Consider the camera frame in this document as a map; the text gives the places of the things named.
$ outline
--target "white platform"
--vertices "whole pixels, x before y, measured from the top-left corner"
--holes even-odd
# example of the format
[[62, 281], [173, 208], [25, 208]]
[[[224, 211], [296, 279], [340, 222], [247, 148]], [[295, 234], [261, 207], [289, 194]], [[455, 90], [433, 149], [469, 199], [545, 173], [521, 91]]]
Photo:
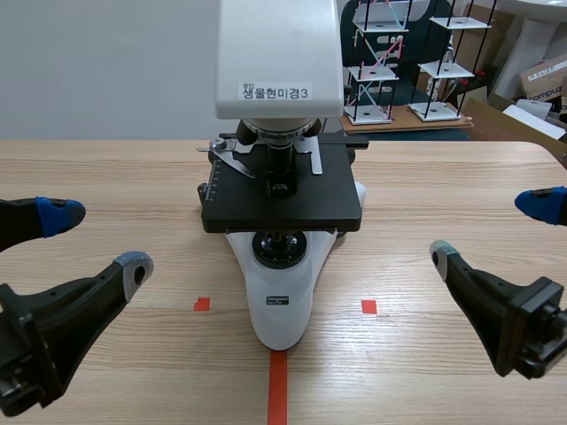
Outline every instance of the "white platform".
[[388, 120], [387, 112], [384, 112], [382, 108], [375, 107], [373, 104], [358, 107], [356, 122], [354, 122], [354, 106], [346, 106], [345, 112], [354, 126], [388, 124], [392, 122], [392, 119]]
[[431, 102], [429, 111], [427, 112], [427, 118], [425, 118], [427, 102], [422, 104], [409, 104], [408, 106], [423, 122], [458, 120], [462, 117], [462, 115], [457, 115], [457, 112], [444, 102]]
[[439, 67], [439, 61], [430, 62], [429, 64], [419, 64], [426, 73], [431, 75], [433, 78], [467, 78], [473, 77], [474, 74], [470, 73], [462, 66], [454, 64], [452, 62], [442, 64], [439, 74], [437, 74], [437, 69]]
[[[394, 81], [399, 79], [396, 77], [396, 74], [393, 73], [392, 69], [389, 66], [377, 66], [374, 69], [372, 69], [372, 66], [364, 66], [364, 68], [362, 69], [362, 78], [360, 79], [358, 78], [359, 71], [361, 70], [359, 66], [351, 66], [348, 69], [350, 70], [351, 75], [354, 77], [354, 79], [359, 82]], [[372, 73], [370, 73], [370, 75], [365, 78], [370, 69], [372, 69]]]
[[409, 30], [404, 29], [398, 25], [397, 22], [369, 22], [366, 30], [364, 29], [364, 22], [354, 22], [356, 27], [363, 33], [406, 33]]
[[485, 22], [481, 22], [473, 18], [467, 18], [466, 16], [453, 16], [449, 25], [447, 25], [447, 18], [429, 18], [429, 20], [445, 29], [483, 29], [491, 27]]

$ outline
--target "red tape marker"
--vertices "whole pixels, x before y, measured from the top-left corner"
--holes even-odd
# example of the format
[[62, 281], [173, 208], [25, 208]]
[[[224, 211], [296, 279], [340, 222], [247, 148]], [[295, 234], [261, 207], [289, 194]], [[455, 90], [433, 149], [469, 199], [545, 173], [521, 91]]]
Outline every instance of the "red tape marker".
[[193, 305], [194, 312], [208, 312], [211, 308], [211, 298], [199, 298]]
[[376, 301], [374, 299], [363, 299], [362, 312], [364, 314], [377, 314]]
[[269, 354], [268, 425], [287, 425], [287, 352]]

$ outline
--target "blue fingertip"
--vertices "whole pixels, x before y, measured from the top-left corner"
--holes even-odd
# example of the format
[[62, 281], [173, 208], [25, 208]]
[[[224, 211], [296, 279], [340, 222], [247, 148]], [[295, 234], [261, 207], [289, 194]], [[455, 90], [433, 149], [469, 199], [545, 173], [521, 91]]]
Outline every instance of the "blue fingertip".
[[565, 187], [527, 190], [516, 198], [515, 204], [516, 208], [525, 215], [556, 226], [564, 224], [561, 222], [561, 211], [566, 198], [567, 189]]
[[72, 200], [67, 200], [65, 206], [56, 206], [47, 197], [37, 197], [35, 206], [43, 237], [52, 237], [78, 226], [86, 213], [83, 204]]

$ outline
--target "brand label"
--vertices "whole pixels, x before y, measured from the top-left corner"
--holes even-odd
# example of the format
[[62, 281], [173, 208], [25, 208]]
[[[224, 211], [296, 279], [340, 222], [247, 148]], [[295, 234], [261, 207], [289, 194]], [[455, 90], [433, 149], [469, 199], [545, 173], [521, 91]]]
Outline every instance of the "brand label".
[[267, 305], [289, 305], [289, 297], [266, 297]]

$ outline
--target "wooden tabletop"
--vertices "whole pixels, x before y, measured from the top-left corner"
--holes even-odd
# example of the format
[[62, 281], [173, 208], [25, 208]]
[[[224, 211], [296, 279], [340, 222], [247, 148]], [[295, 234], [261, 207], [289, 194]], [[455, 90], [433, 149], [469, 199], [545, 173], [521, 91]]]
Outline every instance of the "wooden tabletop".
[[[0, 255], [20, 294], [148, 252], [151, 279], [98, 339], [67, 394], [1, 423], [266, 424], [269, 351], [254, 335], [229, 245], [206, 234], [197, 186], [205, 142], [0, 142], [0, 196], [73, 198], [76, 229]], [[518, 284], [567, 284], [567, 235], [524, 217], [526, 189], [567, 185], [529, 143], [372, 143], [361, 231], [332, 251], [311, 321], [288, 353], [289, 423], [546, 424], [567, 418], [567, 360], [541, 380], [493, 371], [429, 259], [447, 239], [471, 265]], [[194, 313], [199, 297], [211, 310]], [[378, 314], [362, 314], [375, 299]]]

